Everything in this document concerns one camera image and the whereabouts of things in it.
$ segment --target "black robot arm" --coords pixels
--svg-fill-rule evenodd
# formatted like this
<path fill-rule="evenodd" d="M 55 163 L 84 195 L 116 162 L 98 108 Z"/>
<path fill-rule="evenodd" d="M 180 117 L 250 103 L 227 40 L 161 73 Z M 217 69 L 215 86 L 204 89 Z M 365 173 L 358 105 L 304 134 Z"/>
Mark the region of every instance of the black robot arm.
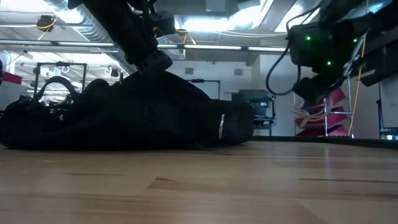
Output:
<path fill-rule="evenodd" d="M 359 2 L 344 5 L 343 12 Z M 375 14 L 370 12 L 362 17 L 336 21 L 338 16 L 325 13 L 320 22 L 293 26 L 289 30 L 290 58 L 295 65 L 310 67 L 317 74 L 297 82 L 293 91 L 308 101 L 316 102 L 339 88 L 348 75 L 364 63 L 363 58 L 358 57 L 361 36 L 368 33 L 368 37 L 374 37 L 396 27 L 397 11 L 398 1 L 394 0 Z"/>
<path fill-rule="evenodd" d="M 156 13 L 150 0 L 69 0 L 69 9 L 80 4 L 94 15 L 109 36 L 126 54 L 128 63 L 142 73 L 164 71 L 172 61 L 157 49 L 156 37 L 175 33 L 174 16 L 165 11 Z M 142 11 L 134 13 L 132 8 Z"/>

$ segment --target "bag handle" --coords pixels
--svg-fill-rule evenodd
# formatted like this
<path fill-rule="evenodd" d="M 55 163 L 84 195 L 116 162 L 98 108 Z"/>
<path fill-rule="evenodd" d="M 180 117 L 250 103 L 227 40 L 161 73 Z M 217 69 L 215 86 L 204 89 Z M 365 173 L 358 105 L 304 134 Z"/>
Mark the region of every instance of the bag handle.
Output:
<path fill-rule="evenodd" d="M 47 82 L 45 82 L 45 85 L 40 89 L 40 91 L 37 93 L 37 95 L 33 98 L 32 102 L 39 101 L 44 95 L 45 88 L 51 83 L 60 83 L 63 86 L 65 86 L 67 88 L 67 90 L 69 91 L 70 96 L 73 101 L 75 101 L 79 97 L 79 93 L 75 90 L 75 87 L 70 83 L 69 80 L 67 80 L 66 78 L 63 78 L 61 76 L 54 76 L 54 77 L 49 78 L 47 80 Z"/>

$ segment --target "wood plank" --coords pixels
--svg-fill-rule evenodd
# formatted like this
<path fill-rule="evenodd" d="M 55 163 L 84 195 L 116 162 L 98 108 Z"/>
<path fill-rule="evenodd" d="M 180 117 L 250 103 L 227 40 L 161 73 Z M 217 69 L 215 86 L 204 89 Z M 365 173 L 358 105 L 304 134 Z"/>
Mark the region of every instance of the wood plank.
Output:
<path fill-rule="evenodd" d="M 398 151 L 296 142 L 150 152 L 0 147 L 0 202 L 2 224 L 396 223 Z"/>

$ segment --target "ceiling duct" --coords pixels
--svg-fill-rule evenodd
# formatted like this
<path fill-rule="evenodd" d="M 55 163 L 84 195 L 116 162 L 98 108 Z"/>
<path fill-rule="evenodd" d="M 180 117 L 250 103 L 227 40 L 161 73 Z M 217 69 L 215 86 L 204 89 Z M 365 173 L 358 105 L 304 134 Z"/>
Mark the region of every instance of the ceiling duct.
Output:
<path fill-rule="evenodd" d="M 93 17 L 93 15 L 87 10 L 84 5 L 80 5 L 76 8 L 76 11 L 69 10 L 68 0 L 43 0 L 47 3 L 56 14 L 65 21 L 65 16 L 68 17 L 81 17 L 83 20 L 79 23 L 81 25 L 89 25 L 89 27 L 74 27 L 79 34 L 81 34 L 86 40 L 90 42 L 112 42 L 109 34 L 101 26 L 101 24 Z M 128 64 L 124 59 L 124 52 L 120 50 L 119 53 L 108 53 L 112 59 L 118 61 L 122 68 L 128 73 L 132 73 L 135 70 L 132 65 Z"/>

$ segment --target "black backpack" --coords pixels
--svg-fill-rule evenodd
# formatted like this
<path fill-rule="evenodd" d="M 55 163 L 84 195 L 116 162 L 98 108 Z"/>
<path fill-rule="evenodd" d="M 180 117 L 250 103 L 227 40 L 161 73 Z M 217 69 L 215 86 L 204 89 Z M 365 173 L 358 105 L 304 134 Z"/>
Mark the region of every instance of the black backpack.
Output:
<path fill-rule="evenodd" d="M 61 83 L 72 103 L 45 106 L 45 88 Z M 229 146 L 253 134 L 249 104 L 211 100 L 169 72 L 134 73 L 109 86 L 91 82 L 79 94 L 50 78 L 34 98 L 11 103 L 0 118 L 0 144 L 18 149 L 185 149 Z"/>

